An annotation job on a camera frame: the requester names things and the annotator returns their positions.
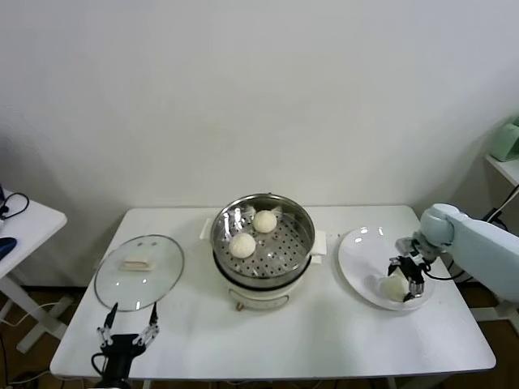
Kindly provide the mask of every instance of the table leg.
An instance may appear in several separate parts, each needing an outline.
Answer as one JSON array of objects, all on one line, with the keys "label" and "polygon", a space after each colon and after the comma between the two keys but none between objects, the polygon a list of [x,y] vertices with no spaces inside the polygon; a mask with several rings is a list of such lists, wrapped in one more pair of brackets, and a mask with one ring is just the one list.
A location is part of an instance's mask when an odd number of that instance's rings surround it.
[{"label": "table leg", "polygon": [[0,319],[4,319],[7,316],[7,312],[9,312],[12,306],[13,301],[11,299],[7,300],[7,302],[3,305],[2,309],[0,310]]},{"label": "table leg", "polygon": [[388,377],[388,389],[398,389],[397,383],[393,377]]},{"label": "table leg", "polygon": [[9,276],[0,279],[0,291],[38,321],[38,324],[19,342],[17,349],[20,352],[26,353],[45,332],[58,339],[63,337],[66,325],[57,320],[56,317],[66,310],[72,303],[72,299],[63,297],[50,312],[47,312],[39,308],[39,305]]},{"label": "table leg", "polygon": [[[411,379],[399,389],[432,389],[449,377],[451,377],[451,374],[424,375]],[[390,389],[397,388],[394,378],[388,378],[388,387]]]}]

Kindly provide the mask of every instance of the black cable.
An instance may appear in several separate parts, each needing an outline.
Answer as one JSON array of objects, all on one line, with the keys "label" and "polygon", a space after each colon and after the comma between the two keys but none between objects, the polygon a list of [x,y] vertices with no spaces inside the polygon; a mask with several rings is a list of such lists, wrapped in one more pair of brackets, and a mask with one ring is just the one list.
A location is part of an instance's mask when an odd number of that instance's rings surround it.
[{"label": "black cable", "polygon": [[474,279],[473,277],[469,277],[469,278],[467,278],[466,280],[463,280],[463,281],[460,281],[460,282],[456,282],[456,284],[457,284],[457,285],[459,285],[459,284],[465,284],[465,283],[467,283],[467,282],[469,282],[469,281],[471,281],[471,280],[473,280],[473,279]]},{"label": "black cable", "polygon": [[463,276],[465,274],[465,270],[462,270],[459,273],[457,273],[455,276],[452,276],[452,277],[447,277],[447,278],[436,277],[436,276],[433,276],[431,273],[429,273],[429,271],[431,271],[431,265],[429,263],[421,263],[419,266],[422,269],[422,271],[426,274],[427,277],[432,278],[433,280],[438,280],[438,281],[455,280],[456,278]]},{"label": "black cable", "polygon": [[2,352],[3,352],[3,370],[4,370],[4,379],[5,379],[5,387],[9,386],[9,379],[7,379],[7,353],[6,353],[6,345],[3,343],[3,338],[0,335],[0,343],[2,344]]},{"label": "black cable", "polygon": [[438,280],[438,281],[450,281],[450,280],[455,280],[456,278],[458,277],[461,277],[465,274],[465,271],[462,270],[461,272],[457,273],[455,276],[452,276],[452,277],[447,277],[447,278],[442,278],[442,277],[436,277],[436,276],[433,276],[432,274],[430,274],[428,271],[423,271],[427,277],[429,278],[432,278],[433,280]]},{"label": "black cable", "polygon": [[[5,213],[9,212],[9,207],[7,206],[7,203],[9,203],[9,200],[12,199],[14,196],[23,197],[25,199],[25,206],[20,211],[17,211],[11,215],[4,216]],[[25,212],[27,210],[27,208],[29,207],[30,202],[31,202],[31,200],[29,200],[29,197],[27,197],[23,193],[15,192],[15,193],[9,194],[6,197],[6,199],[3,201],[2,206],[0,207],[0,219],[7,220],[7,219],[10,219],[11,217],[19,215],[22,212]]]},{"label": "black cable", "polygon": [[104,354],[103,353],[95,353],[94,355],[92,355],[92,358],[90,358],[90,363],[92,363],[92,367],[94,368],[94,370],[102,377],[103,376],[103,372],[97,367],[96,365],[96,358],[97,357],[103,357]]}]

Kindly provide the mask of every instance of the floor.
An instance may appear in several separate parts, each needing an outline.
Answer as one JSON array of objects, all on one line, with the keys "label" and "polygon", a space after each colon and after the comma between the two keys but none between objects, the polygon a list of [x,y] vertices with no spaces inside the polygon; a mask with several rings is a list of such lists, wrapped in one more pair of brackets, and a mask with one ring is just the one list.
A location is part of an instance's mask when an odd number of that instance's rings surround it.
[{"label": "floor", "polygon": [[[471,307],[493,306],[495,300],[493,296],[481,287],[464,287],[461,290],[465,300]],[[31,292],[29,293],[38,303],[44,304],[59,300],[62,293],[51,292]],[[61,320],[69,323],[77,303],[81,299],[81,294],[71,294],[75,299],[75,305],[70,307]],[[0,304],[5,301],[4,296],[0,296]],[[24,316],[24,312],[14,306],[6,317],[11,323],[17,323]],[[41,372],[49,368],[50,360],[58,346],[58,340],[52,336],[45,335],[27,354],[22,354],[16,350],[16,345],[24,337],[24,335],[32,328],[34,320],[32,318],[25,319],[18,327],[8,327],[6,324],[0,324],[0,335],[4,341],[7,355],[7,378],[9,382],[16,381],[16,377],[28,370]],[[514,330],[506,322],[480,323],[488,342],[494,350],[497,358],[497,366],[493,370],[455,375],[439,385],[439,389],[487,389],[487,388],[518,388],[519,387],[519,365],[517,358],[519,357],[519,337]],[[0,364],[0,387],[4,387],[5,372]],[[405,383],[408,378],[398,378],[397,384]],[[37,381],[38,385],[25,387],[33,389],[83,389],[92,387],[93,383],[79,380],[60,381],[51,374],[45,374]],[[317,382],[280,382],[280,383],[244,383],[239,385],[240,389],[310,389]],[[21,385],[13,385],[14,388],[22,387]],[[140,389],[142,383],[135,382],[135,389]],[[204,382],[155,382],[152,389],[234,389],[236,385],[231,383],[209,383]],[[355,380],[339,380],[339,381],[323,381],[319,385],[319,389],[386,389],[385,379],[355,379]]]}]

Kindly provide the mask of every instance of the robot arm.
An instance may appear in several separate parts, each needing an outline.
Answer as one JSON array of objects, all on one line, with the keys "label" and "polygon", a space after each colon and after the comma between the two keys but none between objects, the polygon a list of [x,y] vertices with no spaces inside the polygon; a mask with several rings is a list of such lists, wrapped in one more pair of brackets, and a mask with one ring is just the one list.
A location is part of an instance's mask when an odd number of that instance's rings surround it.
[{"label": "robot arm", "polygon": [[450,253],[497,296],[519,301],[519,237],[447,204],[427,209],[420,231],[431,246]]},{"label": "robot arm", "polygon": [[[114,324],[115,314],[118,304],[106,316],[103,327],[97,328],[97,333],[101,339],[101,352],[92,356],[92,367],[100,374],[101,381],[95,387],[109,387],[130,389],[128,381],[131,363],[134,358],[146,351],[159,333],[157,324],[157,303],[153,305],[152,314],[149,318],[149,325],[140,334],[117,334],[112,335],[111,328]],[[100,369],[95,364],[97,356],[105,357],[105,367]]]},{"label": "robot arm", "polygon": [[420,219],[420,230],[412,238],[400,239],[397,247],[403,256],[391,259],[388,273],[395,266],[402,270],[410,282],[407,300],[420,297],[423,291],[417,268],[427,274],[430,263],[448,252],[459,267],[497,296],[519,301],[519,237],[470,219],[456,207],[435,204],[427,209]]}]

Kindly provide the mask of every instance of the glass lid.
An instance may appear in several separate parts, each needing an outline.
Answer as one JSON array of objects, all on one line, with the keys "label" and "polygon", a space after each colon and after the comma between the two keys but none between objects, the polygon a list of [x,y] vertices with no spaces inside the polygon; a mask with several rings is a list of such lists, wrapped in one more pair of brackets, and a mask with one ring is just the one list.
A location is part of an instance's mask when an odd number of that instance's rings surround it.
[{"label": "glass lid", "polygon": [[177,283],[184,253],[176,241],[162,235],[135,237],[122,243],[101,262],[94,289],[104,306],[131,312],[163,298]]}]

